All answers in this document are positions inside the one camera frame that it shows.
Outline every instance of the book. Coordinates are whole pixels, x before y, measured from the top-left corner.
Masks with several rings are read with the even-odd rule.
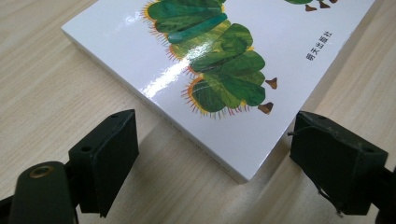
[[[99,0],[62,29],[249,181],[374,0]]]

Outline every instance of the caterpillar illustration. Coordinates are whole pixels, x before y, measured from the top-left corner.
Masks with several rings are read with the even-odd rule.
[[[320,8],[329,8],[330,6],[324,3],[324,0],[285,0],[289,3],[295,4],[295,5],[303,5],[305,4],[305,11],[315,11],[317,8],[311,7],[308,4],[313,2],[313,1],[319,1],[319,6]],[[336,3],[338,0],[329,0],[331,3]]]
[[[269,114],[265,81],[276,89],[276,78],[265,80],[265,61],[253,50],[248,28],[230,23],[225,0],[160,0],[148,3],[145,18],[152,31],[169,43],[171,58],[189,60],[194,80],[184,91],[193,111],[223,117],[257,106]]]

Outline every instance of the book cover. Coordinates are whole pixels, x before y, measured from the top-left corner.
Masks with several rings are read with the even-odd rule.
[[[99,0],[62,29],[240,183],[374,0]]]

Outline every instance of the caterpillar leg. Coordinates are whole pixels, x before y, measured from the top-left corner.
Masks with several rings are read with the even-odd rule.
[[[315,10],[318,10],[318,9],[315,7],[311,7],[308,4],[305,5],[305,11],[315,11]]]
[[[265,105],[259,105],[258,106],[260,111],[262,111],[262,113],[267,114],[267,115],[271,113],[271,110],[272,110],[273,107],[274,107],[274,104],[271,103],[271,102],[268,103],[268,104],[265,104]]]
[[[276,88],[277,88],[277,77],[275,77],[275,78],[273,78],[273,79],[271,79],[271,80],[265,80],[265,83],[267,83],[268,85],[270,85],[270,87],[271,87],[273,90],[276,90]]]
[[[330,6],[325,4],[323,1],[319,1],[320,8],[329,8]]]

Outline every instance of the wooden table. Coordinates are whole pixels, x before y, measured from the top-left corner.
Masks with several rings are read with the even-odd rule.
[[[374,206],[367,217],[337,216],[289,158],[287,136],[252,181],[237,185],[64,36],[61,26],[93,2],[0,1],[0,198],[23,170],[68,161],[99,122],[134,108],[141,154],[108,217],[79,214],[81,223],[374,223]],[[386,150],[393,170],[396,1],[375,3],[304,110]]]

